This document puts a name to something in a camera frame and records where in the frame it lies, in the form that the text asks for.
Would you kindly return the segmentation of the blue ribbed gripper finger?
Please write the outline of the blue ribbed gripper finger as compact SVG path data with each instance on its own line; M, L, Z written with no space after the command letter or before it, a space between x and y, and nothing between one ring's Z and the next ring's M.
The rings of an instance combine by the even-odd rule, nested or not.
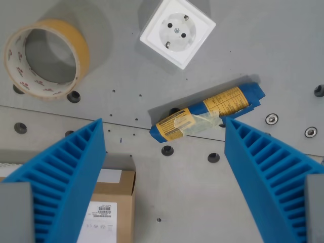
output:
M103 121L98 119L3 179L30 184L36 242L77 242L105 157Z
M323 166L280 140L226 119L225 155L264 242L306 242L304 185Z

